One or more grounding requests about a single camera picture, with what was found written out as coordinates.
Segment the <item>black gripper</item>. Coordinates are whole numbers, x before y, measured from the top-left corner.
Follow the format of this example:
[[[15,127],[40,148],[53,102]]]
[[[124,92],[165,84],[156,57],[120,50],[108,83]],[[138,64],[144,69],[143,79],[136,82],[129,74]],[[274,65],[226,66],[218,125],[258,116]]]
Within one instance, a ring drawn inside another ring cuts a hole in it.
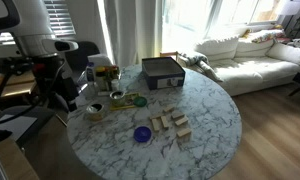
[[[48,107],[62,105],[66,112],[77,109],[75,102],[78,96],[77,87],[70,75],[66,72],[66,60],[59,57],[35,58],[32,72],[39,91],[48,100]]]

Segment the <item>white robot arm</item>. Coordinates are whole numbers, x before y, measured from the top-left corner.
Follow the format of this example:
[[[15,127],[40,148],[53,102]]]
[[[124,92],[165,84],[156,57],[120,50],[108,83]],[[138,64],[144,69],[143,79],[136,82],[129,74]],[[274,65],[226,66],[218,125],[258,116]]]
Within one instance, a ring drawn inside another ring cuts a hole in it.
[[[55,36],[44,0],[0,0],[0,35],[5,32],[12,35],[21,56],[33,63],[41,92],[52,99],[51,87],[69,111],[75,110],[78,92],[71,76],[62,75],[65,60],[60,53],[74,51],[78,44]]]

